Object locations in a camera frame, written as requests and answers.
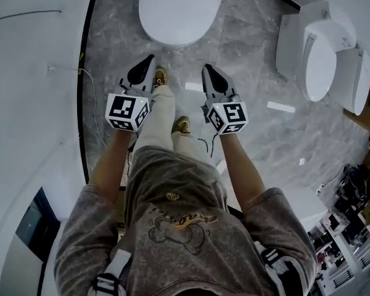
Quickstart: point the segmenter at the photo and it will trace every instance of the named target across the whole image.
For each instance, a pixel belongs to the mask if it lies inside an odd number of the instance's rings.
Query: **toilet bowl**
[[[299,14],[282,16],[277,71],[295,80],[308,100],[319,101],[332,85],[336,52],[355,44],[355,28],[340,9],[328,1],[304,5]]]
[[[139,0],[139,16],[152,40],[181,47],[206,34],[220,3],[221,0]]]
[[[330,97],[350,112],[360,115],[370,89],[370,56],[364,49],[337,53],[337,68]]]

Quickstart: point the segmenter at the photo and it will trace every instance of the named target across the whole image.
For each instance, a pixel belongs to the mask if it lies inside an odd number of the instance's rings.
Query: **brown shoe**
[[[182,134],[191,133],[191,120],[187,116],[181,116],[174,122],[172,133],[179,131]]]
[[[167,84],[167,71],[162,66],[157,66],[155,70],[154,89]]]

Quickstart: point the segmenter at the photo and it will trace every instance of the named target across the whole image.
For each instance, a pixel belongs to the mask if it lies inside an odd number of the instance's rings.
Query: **white pants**
[[[152,111],[144,121],[134,152],[144,146],[159,146],[212,165],[205,143],[179,131],[171,133],[175,117],[175,97],[170,88],[155,89]]]

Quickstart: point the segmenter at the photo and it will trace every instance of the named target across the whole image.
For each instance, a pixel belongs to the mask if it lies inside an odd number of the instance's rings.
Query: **t-shirt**
[[[93,185],[82,190],[57,253],[59,293],[86,295],[121,249],[131,253],[120,275],[128,295],[169,296],[189,289],[278,295],[255,241],[273,249],[268,257],[279,252],[296,259],[306,289],[311,286],[315,251],[282,191],[266,190],[244,213],[243,222],[228,213],[213,166],[159,147],[140,148],[126,188],[126,233],[119,242],[114,205]]]

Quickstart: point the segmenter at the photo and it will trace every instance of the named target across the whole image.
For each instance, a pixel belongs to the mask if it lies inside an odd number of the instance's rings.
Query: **floor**
[[[202,83],[200,72],[206,62],[233,78],[249,115],[249,124],[239,133],[240,141],[266,187],[299,191],[308,188],[316,192],[345,163],[361,163],[368,148],[368,132],[347,119],[341,106],[329,96],[319,102],[307,101],[293,81],[276,71],[281,15],[295,12],[280,0],[222,0],[212,27],[200,41],[181,49],[168,49],[144,33],[138,0],[97,0],[88,35],[86,69],[96,85],[96,118],[103,139],[108,141],[112,134],[104,111],[108,93],[121,78],[121,68],[143,54],[153,53],[168,69],[177,116],[188,115],[193,135],[205,139],[210,147],[214,131],[211,124],[204,123],[200,109],[205,96],[185,90],[184,86],[186,82]],[[291,105],[295,112],[267,108],[269,101]],[[93,87],[84,78],[83,125],[89,173],[104,149],[93,110]],[[216,139],[213,160],[222,158]],[[229,193],[229,204],[239,208],[227,170],[221,178]],[[334,202],[338,181],[339,178],[330,183],[320,195],[328,207]]]

